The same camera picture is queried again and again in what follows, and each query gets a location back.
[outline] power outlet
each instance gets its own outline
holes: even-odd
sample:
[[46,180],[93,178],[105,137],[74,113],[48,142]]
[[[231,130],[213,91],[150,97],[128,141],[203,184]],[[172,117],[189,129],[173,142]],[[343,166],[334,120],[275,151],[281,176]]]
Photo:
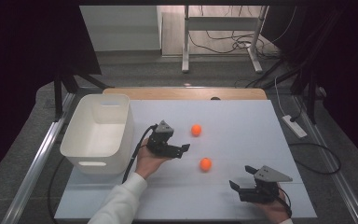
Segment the power outlet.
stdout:
[[290,115],[282,117],[284,123],[296,134],[298,138],[307,136],[307,133],[297,124],[297,122],[290,121]]

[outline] ball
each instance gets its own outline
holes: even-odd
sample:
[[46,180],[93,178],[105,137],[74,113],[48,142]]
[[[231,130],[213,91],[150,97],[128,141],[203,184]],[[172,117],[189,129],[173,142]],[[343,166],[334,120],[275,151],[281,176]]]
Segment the ball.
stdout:
[[202,128],[199,124],[195,124],[191,127],[191,133],[194,135],[194,136],[198,136],[200,135],[202,131]]
[[212,161],[209,158],[203,158],[200,161],[200,169],[204,172],[207,172],[211,169],[212,167]]

